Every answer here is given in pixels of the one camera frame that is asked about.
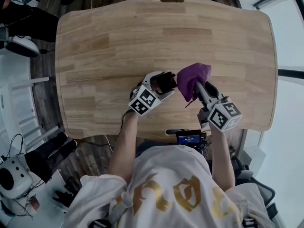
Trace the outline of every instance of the person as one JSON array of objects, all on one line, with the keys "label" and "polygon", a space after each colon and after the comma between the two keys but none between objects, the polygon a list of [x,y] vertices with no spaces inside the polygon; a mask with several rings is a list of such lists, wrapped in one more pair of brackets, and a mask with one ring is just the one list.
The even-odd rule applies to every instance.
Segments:
[{"label": "person", "polygon": [[59,19],[39,8],[0,0],[0,23],[9,28],[9,36],[30,36],[48,42],[56,41]]},{"label": "person", "polygon": [[224,133],[210,124],[211,174],[191,147],[143,143],[136,149],[138,120],[135,112],[125,115],[108,174],[80,179],[83,186],[67,210],[64,228],[231,228],[243,227],[247,218],[259,228],[274,227],[257,185],[235,186]]},{"label": "person", "polygon": [[[33,183],[30,189],[17,199],[8,199],[1,195],[2,209],[7,210],[7,214],[31,217],[37,214],[40,204],[35,197],[36,193],[51,179],[60,162],[77,148],[76,140],[63,145],[67,139],[65,133],[59,133],[37,149],[19,157],[19,161],[32,177]],[[0,181],[5,181],[5,177],[1,177]]]}]

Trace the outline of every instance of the wood grain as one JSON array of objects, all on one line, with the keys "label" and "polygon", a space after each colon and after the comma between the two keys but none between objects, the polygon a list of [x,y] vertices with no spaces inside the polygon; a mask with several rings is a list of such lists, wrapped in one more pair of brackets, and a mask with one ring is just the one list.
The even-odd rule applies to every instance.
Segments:
[{"label": "wood grain", "polygon": [[[239,128],[270,128],[277,63],[264,13],[209,0],[128,0],[64,15],[55,64],[66,131],[78,139],[118,134],[130,90],[147,73],[178,73],[196,62],[212,65],[210,81],[244,114]],[[168,129],[199,129],[201,103],[186,104],[176,90],[140,119],[138,137],[160,141]]]}]

